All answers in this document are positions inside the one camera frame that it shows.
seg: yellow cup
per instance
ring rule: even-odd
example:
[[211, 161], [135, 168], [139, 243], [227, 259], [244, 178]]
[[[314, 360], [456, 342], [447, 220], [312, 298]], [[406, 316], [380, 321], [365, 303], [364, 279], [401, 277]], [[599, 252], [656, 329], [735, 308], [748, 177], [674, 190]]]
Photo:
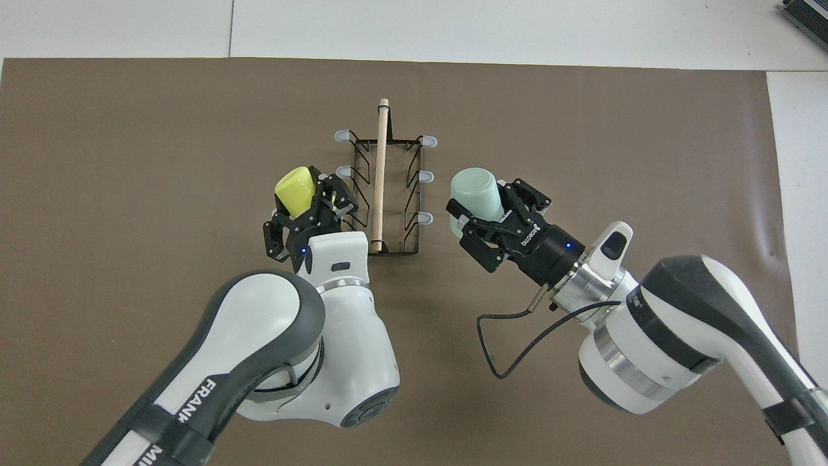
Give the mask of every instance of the yellow cup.
[[273, 192], [282, 201], [282, 204], [296, 218], [311, 207], [311, 200], [316, 191], [311, 170], [307, 167], [296, 167], [282, 177]]

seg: white floor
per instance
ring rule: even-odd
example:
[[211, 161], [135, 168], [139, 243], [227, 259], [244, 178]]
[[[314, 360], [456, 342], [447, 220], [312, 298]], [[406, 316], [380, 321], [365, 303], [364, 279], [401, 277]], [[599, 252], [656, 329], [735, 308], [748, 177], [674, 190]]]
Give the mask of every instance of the white floor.
[[828, 386], [828, 52], [781, 0], [0, 0], [2, 57], [280, 56], [765, 70], [803, 363]]

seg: white rubber tip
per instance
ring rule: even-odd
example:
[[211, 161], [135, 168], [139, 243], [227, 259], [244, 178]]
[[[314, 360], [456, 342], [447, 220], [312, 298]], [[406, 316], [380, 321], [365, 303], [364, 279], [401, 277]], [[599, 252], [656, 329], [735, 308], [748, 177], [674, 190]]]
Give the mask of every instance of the white rubber tip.
[[340, 129], [336, 133], [334, 133], [334, 140], [338, 143], [347, 143], [351, 140], [351, 131], [350, 129]]
[[434, 181], [434, 173], [420, 170], [419, 178], [421, 183], [430, 183]]
[[424, 148], [434, 148], [437, 146], [437, 138], [435, 138], [434, 136], [426, 136], [425, 134], [423, 134], [421, 144]]
[[351, 177], [351, 166], [350, 165], [343, 165], [342, 167], [336, 168], [336, 176], [340, 178], [350, 178]]
[[416, 221], [420, 225], [431, 225], [434, 221], [434, 216], [428, 212], [417, 212]]

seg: black velcro strap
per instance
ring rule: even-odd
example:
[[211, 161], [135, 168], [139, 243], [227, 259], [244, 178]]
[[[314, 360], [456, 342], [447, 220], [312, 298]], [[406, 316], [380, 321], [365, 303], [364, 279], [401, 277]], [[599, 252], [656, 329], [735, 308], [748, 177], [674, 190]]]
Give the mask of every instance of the black velcro strap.
[[828, 392], [813, 388], [762, 410], [765, 421], [782, 442], [788, 432], [828, 421]]
[[118, 422], [160, 447], [165, 456], [184, 466], [207, 463], [215, 445], [202, 434], [143, 398], [132, 405]]

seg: franka robot arm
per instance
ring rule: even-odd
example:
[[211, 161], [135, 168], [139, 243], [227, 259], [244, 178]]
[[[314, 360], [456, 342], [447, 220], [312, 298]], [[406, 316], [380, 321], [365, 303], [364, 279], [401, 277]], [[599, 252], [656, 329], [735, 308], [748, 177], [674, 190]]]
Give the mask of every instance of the franka robot arm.
[[325, 357], [315, 382], [295, 400], [282, 406], [278, 400], [249, 397], [238, 412], [253, 420], [361, 424], [391, 405], [400, 375], [368, 287], [368, 238], [361, 231], [341, 230], [342, 216], [357, 203], [335, 175], [299, 167], [277, 184], [276, 204], [263, 225], [265, 250], [276, 260], [290, 257], [297, 275], [322, 297]]
[[391, 404], [399, 372], [368, 289], [368, 240], [339, 228], [356, 203], [327, 199], [333, 188], [350, 200], [338, 178], [297, 170], [319, 181], [306, 199], [293, 196], [304, 213], [278, 219], [295, 224], [287, 249], [298, 274], [246, 274], [216, 292], [185, 348], [83, 465], [204, 464], [237, 409], [254, 420], [351, 427]]
[[499, 181], [497, 190], [498, 220], [449, 201], [460, 245], [490, 273], [511, 260], [541, 285], [524, 313], [550, 290], [551, 308], [590, 330], [580, 374], [601, 400], [643, 414], [726, 360], [792, 464], [828, 464], [826, 391], [779, 341], [736, 274], [707, 256], [677, 256], [659, 261], [639, 284], [621, 267], [633, 234], [626, 223], [614, 222], [587, 248], [543, 220], [551, 201], [523, 180]]

